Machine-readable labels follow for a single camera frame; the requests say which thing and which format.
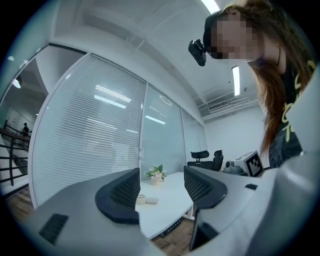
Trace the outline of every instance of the hair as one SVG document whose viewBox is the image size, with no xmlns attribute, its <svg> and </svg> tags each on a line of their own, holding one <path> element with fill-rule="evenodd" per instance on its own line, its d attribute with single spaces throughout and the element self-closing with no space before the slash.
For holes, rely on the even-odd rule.
<svg viewBox="0 0 320 256">
<path fill-rule="evenodd" d="M 311 60 L 311 55 L 283 11 L 268 0 L 247 0 L 243 5 L 229 5 L 222 12 L 225 13 L 229 8 L 238 10 L 258 32 L 264 33 L 272 42 L 279 44 L 285 50 L 287 60 L 299 73 L 303 91 L 312 76 L 307 64 L 307 61 Z M 248 64 L 257 80 L 259 99 L 266 108 L 264 137 L 260 149 L 261 154 L 265 154 L 276 138 L 286 102 L 286 92 L 277 65 L 267 60 Z"/>
</svg>

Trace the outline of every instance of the black cap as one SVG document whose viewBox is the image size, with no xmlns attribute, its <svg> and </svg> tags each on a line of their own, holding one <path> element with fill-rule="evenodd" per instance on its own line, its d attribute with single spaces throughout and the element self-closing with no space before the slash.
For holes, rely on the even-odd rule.
<svg viewBox="0 0 320 256">
<path fill-rule="evenodd" d="M 212 24 L 217 21 L 217 19 L 223 14 L 223 10 L 218 10 L 212 14 L 210 14 L 205 19 L 204 24 L 204 33 L 203 33 L 203 46 L 205 50 L 210 53 L 211 52 L 211 27 Z"/>
</svg>

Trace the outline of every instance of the floor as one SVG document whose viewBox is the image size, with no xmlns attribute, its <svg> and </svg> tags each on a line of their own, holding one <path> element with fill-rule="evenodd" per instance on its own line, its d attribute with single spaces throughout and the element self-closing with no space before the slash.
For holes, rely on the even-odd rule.
<svg viewBox="0 0 320 256">
<path fill-rule="evenodd" d="M 8 197 L 6 202 L 12 211 L 12 215 L 18 221 L 24 221 L 26 217 L 34 211 L 29 187 L 26 187 L 18 193 Z M 193 228 L 194 222 L 184 219 L 181 224 L 165 238 L 157 236 L 151 241 L 168 256 L 185 255 L 189 252 L 189 243 Z"/>
</svg>

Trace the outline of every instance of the woman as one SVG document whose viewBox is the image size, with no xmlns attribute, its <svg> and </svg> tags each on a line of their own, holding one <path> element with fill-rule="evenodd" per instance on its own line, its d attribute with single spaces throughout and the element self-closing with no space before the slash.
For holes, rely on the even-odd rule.
<svg viewBox="0 0 320 256">
<path fill-rule="evenodd" d="M 261 153 L 269 153 L 270 167 L 299 155 L 286 113 L 316 65 L 282 11 L 266 0 L 230 5 L 206 19 L 203 44 L 215 59 L 242 60 L 252 68 L 266 110 Z"/>
</svg>

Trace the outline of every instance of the black camera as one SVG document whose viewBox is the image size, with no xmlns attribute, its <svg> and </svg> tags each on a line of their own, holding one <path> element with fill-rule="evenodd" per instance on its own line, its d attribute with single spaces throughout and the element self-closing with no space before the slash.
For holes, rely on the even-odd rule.
<svg viewBox="0 0 320 256">
<path fill-rule="evenodd" d="M 206 65 L 206 50 L 201 43 L 200 39 L 198 40 L 191 40 L 188 47 L 189 52 L 194 57 L 196 62 L 199 64 L 199 66 L 203 67 Z"/>
</svg>

